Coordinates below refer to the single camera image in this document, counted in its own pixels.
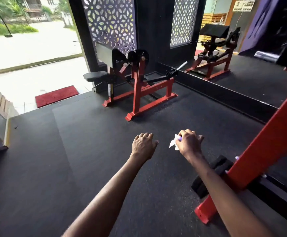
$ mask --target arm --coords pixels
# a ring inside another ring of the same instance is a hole
[[[158,141],[152,142],[152,138],[153,134],[148,133],[135,137],[128,161],[71,224],[63,237],[98,237],[110,234],[131,183],[157,147]]]
[[[182,136],[182,140],[177,140],[176,144],[181,154],[199,174],[229,234],[232,237],[273,236],[235,192],[210,168],[201,151],[203,136],[197,136],[189,129],[182,130],[179,135]]]

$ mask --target white sign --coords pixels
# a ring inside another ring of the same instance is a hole
[[[250,12],[255,4],[255,0],[240,0],[234,5],[234,12]]]

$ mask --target house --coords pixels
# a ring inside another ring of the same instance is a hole
[[[59,4],[59,0],[24,0],[24,4],[27,9],[26,12],[30,16],[37,16],[42,14],[42,6],[49,7],[51,11],[54,11]]]

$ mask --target red metal frame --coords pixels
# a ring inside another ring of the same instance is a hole
[[[111,104],[113,104],[115,101],[118,100],[122,100],[126,97],[129,97],[131,95],[134,96],[134,104],[133,104],[133,109],[132,112],[128,113],[127,116],[125,117],[125,119],[127,121],[131,121],[132,118],[134,116],[137,116],[145,111],[150,110],[151,108],[167,101],[170,100],[174,97],[177,97],[177,94],[172,92],[172,86],[174,83],[174,78],[170,78],[169,80],[164,80],[160,83],[154,84],[152,86],[150,86],[149,84],[147,84],[146,82],[143,82],[143,75],[144,75],[144,70],[145,70],[145,60],[144,58],[140,60],[139,62],[139,67],[137,67],[137,63],[134,62],[132,63],[132,69],[131,69],[131,78],[133,78],[135,80],[134,85],[132,83],[130,83],[131,86],[134,87],[133,91],[128,91],[124,94],[121,94],[119,96],[116,97],[112,97],[109,98],[108,100],[106,100],[102,105],[104,107],[110,106]],[[125,79],[124,73],[126,71],[128,64],[125,63],[123,65],[123,67],[121,68],[120,71],[115,71],[113,68],[108,67],[108,72],[109,73],[113,73],[115,72],[119,77],[122,77],[123,79]],[[160,99],[157,99],[143,107],[140,107],[140,99],[143,96],[149,95],[157,90],[160,90],[162,88],[166,87],[166,95],[164,97],[161,97]]]
[[[242,190],[286,153],[287,99],[228,171],[225,180],[234,190]],[[195,209],[205,224],[216,211],[210,196]]]
[[[205,79],[205,80],[210,80],[210,79],[213,79],[213,78],[216,77],[216,76],[219,76],[219,75],[221,75],[221,74],[230,72],[229,64],[230,64],[230,61],[231,61],[231,58],[232,58],[232,54],[233,54],[234,49],[231,49],[230,51],[231,51],[231,52],[228,54],[228,56],[227,56],[226,58],[223,58],[223,59],[221,59],[221,60],[218,60],[218,61],[216,61],[216,62],[211,62],[211,63],[201,64],[201,61],[203,60],[203,58],[198,57],[197,60],[194,61],[192,67],[189,68],[189,69],[186,69],[185,72],[190,72],[190,71],[195,71],[195,72],[197,72],[197,71],[199,71],[201,68],[208,66],[208,71],[207,71],[207,73],[206,73],[206,76],[203,78],[203,79]],[[224,70],[212,74],[213,68],[214,68],[215,66],[218,66],[218,65],[223,64],[223,63],[226,63]]]

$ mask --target person's left hand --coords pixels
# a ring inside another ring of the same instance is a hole
[[[141,133],[136,136],[132,143],[131,156],[140,161],[142,164],[151,159],[159,141],[152,141],[153,134]]]

